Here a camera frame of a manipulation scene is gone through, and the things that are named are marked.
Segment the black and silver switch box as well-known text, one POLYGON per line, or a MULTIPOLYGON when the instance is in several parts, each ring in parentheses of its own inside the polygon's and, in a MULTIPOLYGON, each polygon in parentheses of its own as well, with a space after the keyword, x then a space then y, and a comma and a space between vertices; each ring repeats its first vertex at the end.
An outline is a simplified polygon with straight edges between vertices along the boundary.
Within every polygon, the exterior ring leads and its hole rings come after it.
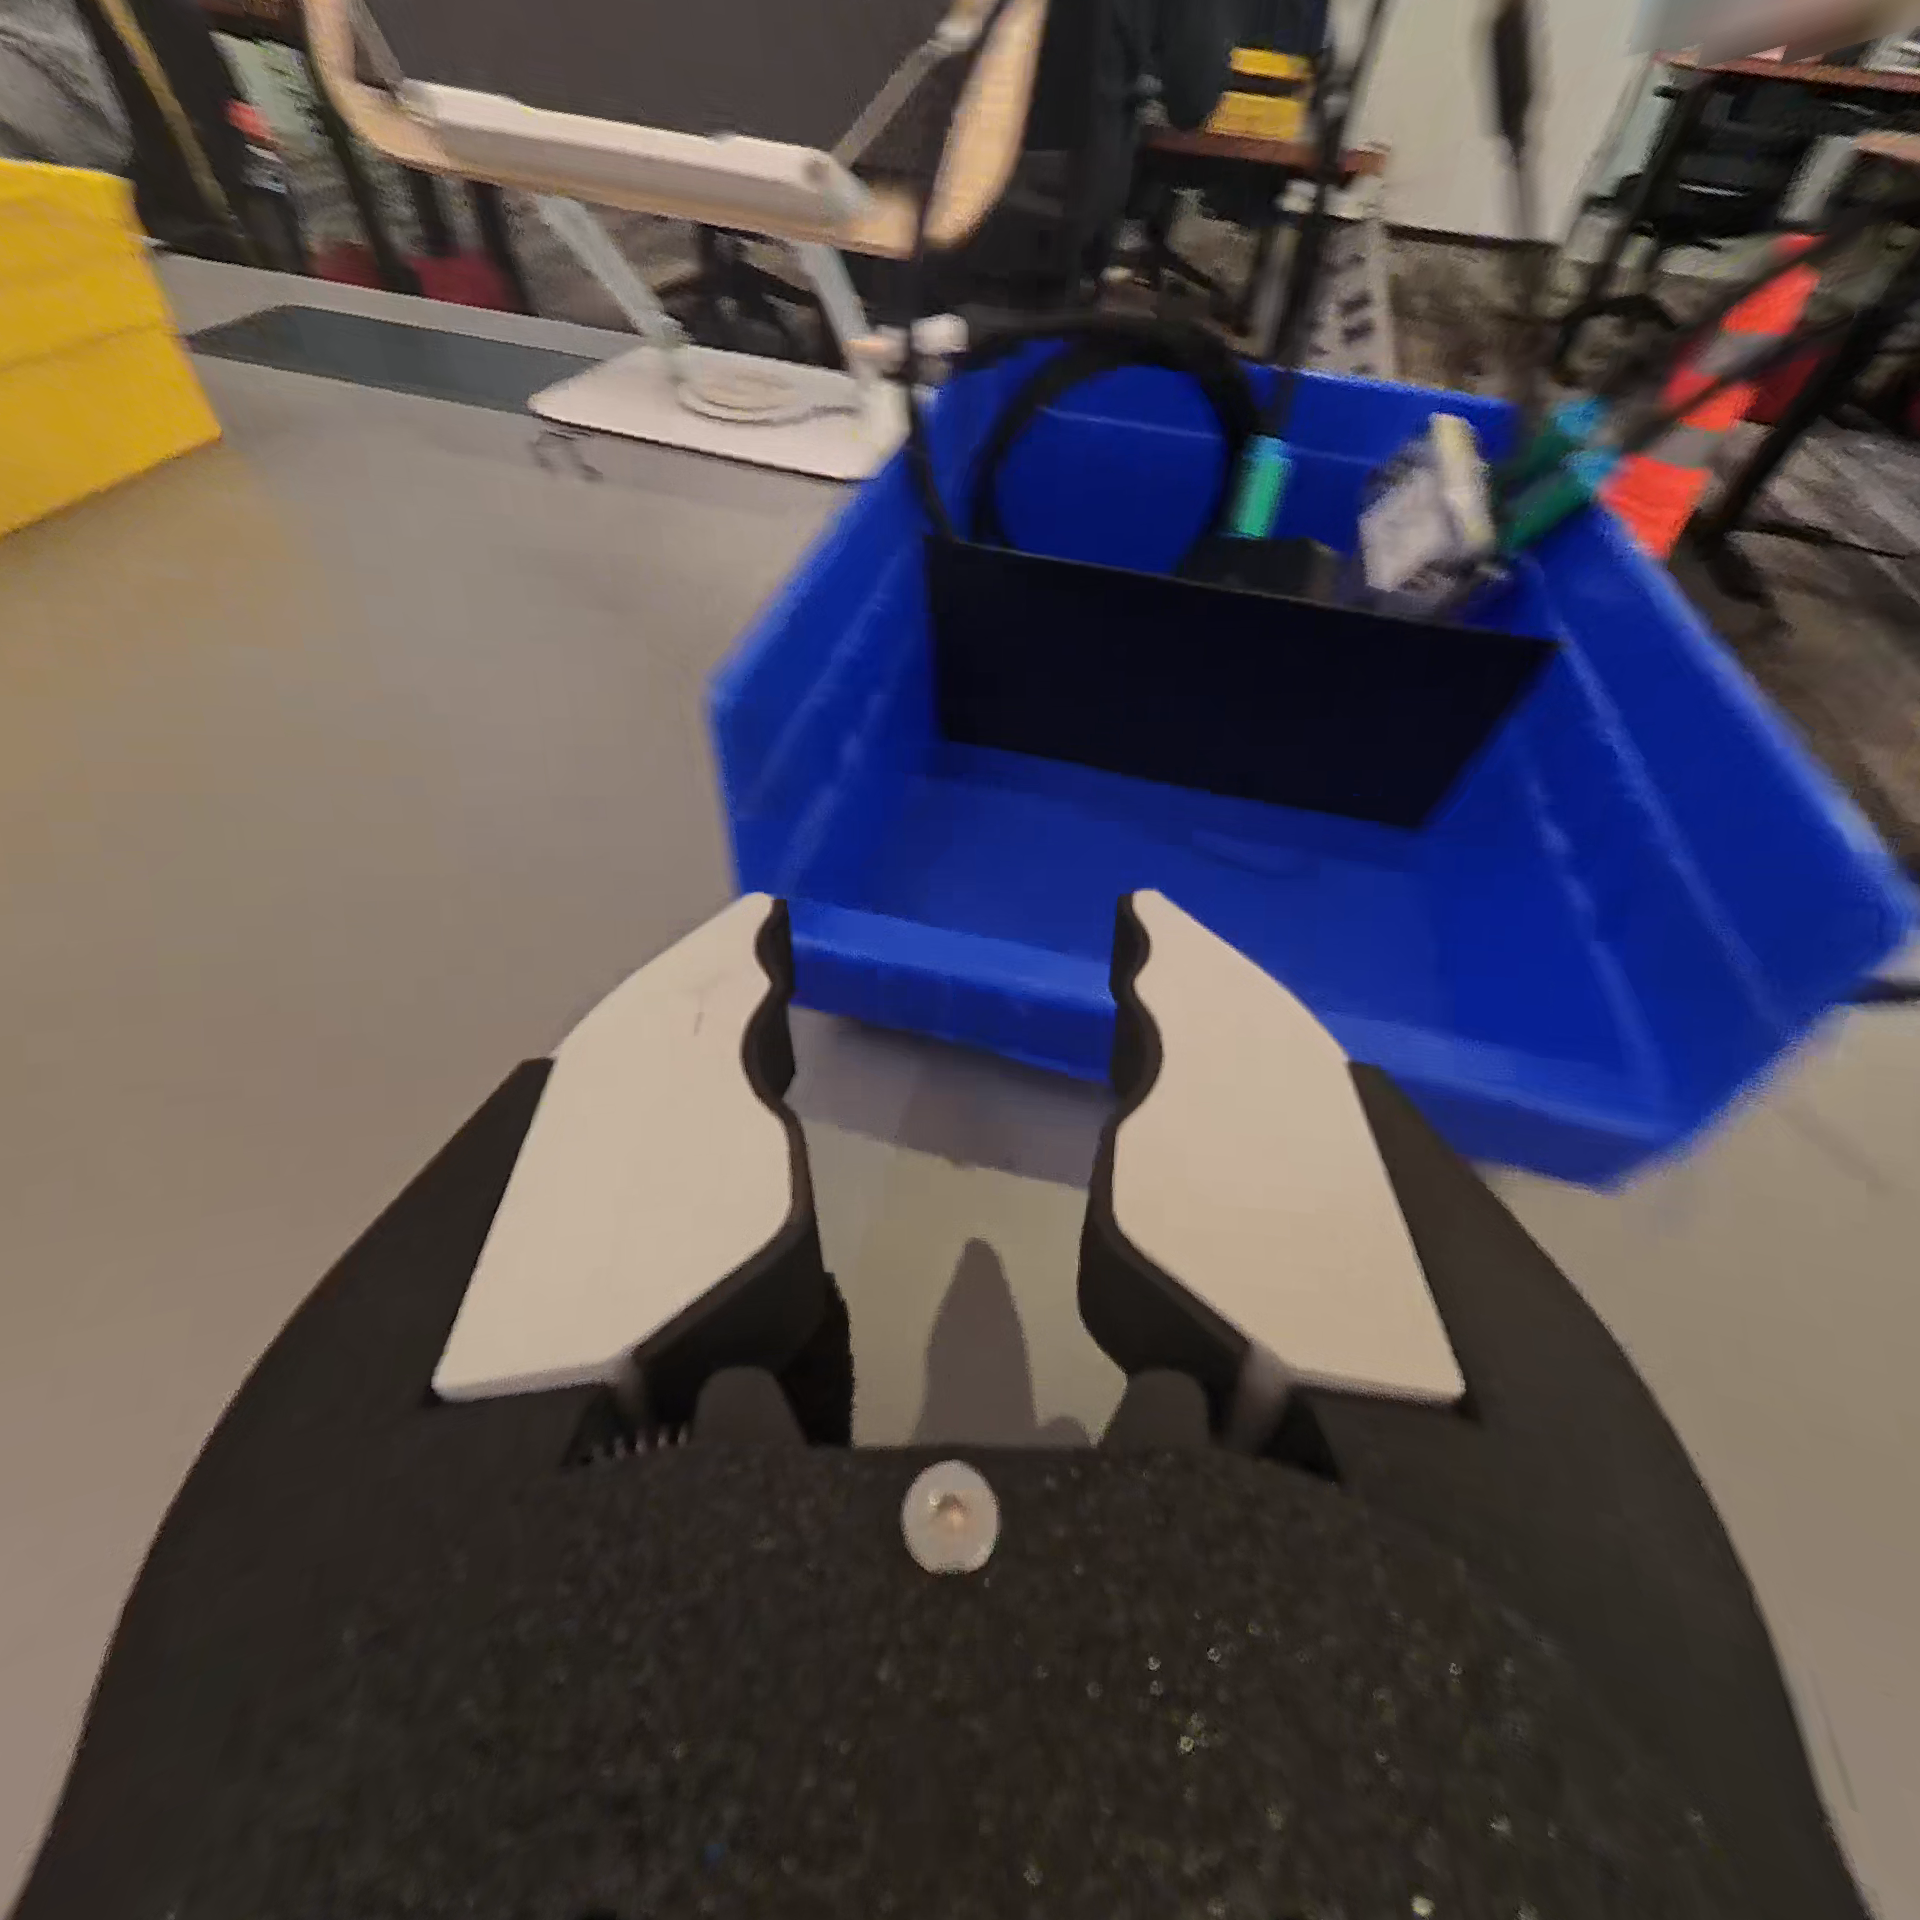
POLYGON ((1497 465, 1463 412, 1435 412, 1360 507, 1360 593, 1376 606, 1439 606, 1497 565, 1497 465))

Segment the black board wooden rim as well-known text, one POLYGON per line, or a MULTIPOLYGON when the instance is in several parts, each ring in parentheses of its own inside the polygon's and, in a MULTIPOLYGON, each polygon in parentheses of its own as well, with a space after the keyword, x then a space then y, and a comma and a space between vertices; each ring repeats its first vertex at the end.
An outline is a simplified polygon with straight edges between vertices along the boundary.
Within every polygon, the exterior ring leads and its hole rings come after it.
POLYGON ((310 0, 323 101, 403 171, 472 175, 403 83, 510 97, 694 139, 835 156, 869 213, 817 239, 846 259, 960 249, 1016 175, 1040 77, 1040 0, 310 0))

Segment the black bin divider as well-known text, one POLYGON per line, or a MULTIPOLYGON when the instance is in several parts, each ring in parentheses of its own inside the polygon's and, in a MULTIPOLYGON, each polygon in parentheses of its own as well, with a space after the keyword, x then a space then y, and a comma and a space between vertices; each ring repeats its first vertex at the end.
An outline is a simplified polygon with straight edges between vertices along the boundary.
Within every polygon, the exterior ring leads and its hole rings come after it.
POLYGON ((1551 640, 922 533, 931 718, 960 754, 1429 831, 1551 640))

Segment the grey desk hatch cover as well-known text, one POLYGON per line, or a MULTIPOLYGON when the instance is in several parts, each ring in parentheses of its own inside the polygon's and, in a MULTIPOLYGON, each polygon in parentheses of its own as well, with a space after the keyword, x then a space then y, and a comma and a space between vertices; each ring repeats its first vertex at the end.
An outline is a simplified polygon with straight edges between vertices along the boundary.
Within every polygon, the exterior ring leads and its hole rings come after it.
POLYGON ((344 306, 255 306, 234 325, 195 325, 188 349, 234 365, 277 365, 277 377, 411 396, 411 398, 472 398, 472 412, 533 412, 543 386, 593 365, 580 349, 522 349, 522 344, 344 313, 344 306))

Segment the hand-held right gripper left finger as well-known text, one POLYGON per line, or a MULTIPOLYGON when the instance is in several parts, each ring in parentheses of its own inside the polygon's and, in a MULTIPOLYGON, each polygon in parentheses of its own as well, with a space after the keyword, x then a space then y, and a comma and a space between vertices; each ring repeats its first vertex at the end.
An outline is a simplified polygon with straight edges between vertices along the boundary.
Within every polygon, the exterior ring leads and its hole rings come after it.
POLYGON ((431 1400, 694 1400, 709 1367, 779 1376, 813 1342, 817 1212, 783 997, 783 901, 737 894, 555 1038, 431 1400))

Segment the white clip bar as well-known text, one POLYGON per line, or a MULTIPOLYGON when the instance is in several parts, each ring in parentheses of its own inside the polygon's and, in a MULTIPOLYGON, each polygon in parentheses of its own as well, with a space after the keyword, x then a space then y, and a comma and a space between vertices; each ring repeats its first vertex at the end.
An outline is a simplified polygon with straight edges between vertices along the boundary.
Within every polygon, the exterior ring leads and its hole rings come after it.
POLYGON ((615 202, 643 196, 709 202, 752 232, 846 232, 869 213, 869 188, 817 156, 779 139, 694 139, 694 124, 632 124, 591 111, 533 111, 510 97, 472 83, 403 83, 403 111, 472 171, 472 175, 543 175, 559 196, 615 202))

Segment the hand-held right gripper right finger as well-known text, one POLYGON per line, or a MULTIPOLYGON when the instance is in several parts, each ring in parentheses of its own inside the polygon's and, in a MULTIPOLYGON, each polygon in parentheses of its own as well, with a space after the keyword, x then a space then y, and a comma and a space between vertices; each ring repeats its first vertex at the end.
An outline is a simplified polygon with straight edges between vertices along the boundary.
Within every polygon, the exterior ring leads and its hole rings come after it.
POLYGON ((1287 1391, 1463 1407, 1348 1047, 1161 890, 1114 894, 1109 1128, 1083 1197, 1083 1330, 1211 1407, 1287 1391))

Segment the blue plastic bin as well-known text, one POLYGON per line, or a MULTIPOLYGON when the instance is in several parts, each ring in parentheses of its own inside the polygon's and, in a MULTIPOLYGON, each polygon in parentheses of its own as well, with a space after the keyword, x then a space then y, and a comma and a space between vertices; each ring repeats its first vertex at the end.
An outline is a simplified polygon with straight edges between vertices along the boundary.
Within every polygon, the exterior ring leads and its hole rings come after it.
POLYGON ((1133 901, 1466 1156, 1610 1182, 1920 940, 1857 799, 1606 507, 1463 622, 1178 580, 1224 412, 1114 365, 1016 428, 969 533, 1040 356, 922 412, 944 533, 895 449, 709 681, 798 1006, 1104 1080, 1133 901))

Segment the orange traffic cone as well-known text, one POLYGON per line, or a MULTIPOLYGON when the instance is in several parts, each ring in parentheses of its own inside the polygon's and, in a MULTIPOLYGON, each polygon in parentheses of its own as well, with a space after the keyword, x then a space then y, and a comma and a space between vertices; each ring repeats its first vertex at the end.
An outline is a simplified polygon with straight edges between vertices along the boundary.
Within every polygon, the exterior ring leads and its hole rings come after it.
POLYGON ((1787 239, 1787 260, 1669 349, 1669 377, 1653 396, 1665 428, 1639 449, 1621 449, 1610 474, 1606 474, 1610 517, 1653 565, 1696 517, 1725 431, 1748 416, 1768 377, 1787 356, 1804 356, 1790 335, 1804 335, 1811 296, 1814 296, 1811 239, 1787 239))

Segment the yellow plastic bin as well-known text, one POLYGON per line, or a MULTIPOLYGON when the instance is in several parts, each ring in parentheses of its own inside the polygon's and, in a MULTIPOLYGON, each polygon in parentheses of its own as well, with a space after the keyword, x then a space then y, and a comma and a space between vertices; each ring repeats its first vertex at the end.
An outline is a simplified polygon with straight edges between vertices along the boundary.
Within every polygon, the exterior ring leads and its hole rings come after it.
POLYGON ((0 533, 202 440, 131 175, 0 163, 0 533))

